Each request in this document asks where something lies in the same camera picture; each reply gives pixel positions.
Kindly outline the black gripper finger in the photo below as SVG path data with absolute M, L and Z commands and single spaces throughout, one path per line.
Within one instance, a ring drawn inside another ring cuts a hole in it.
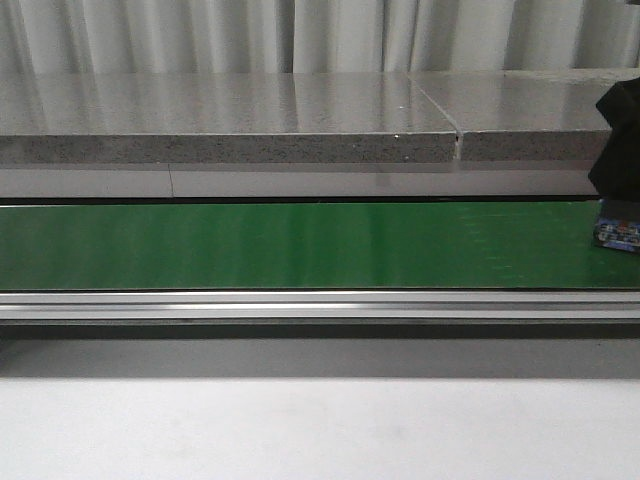
M 588 178 L 603 197 L 639 201 L 639 78 L 616 82 L 596 108 L 611 133 Z

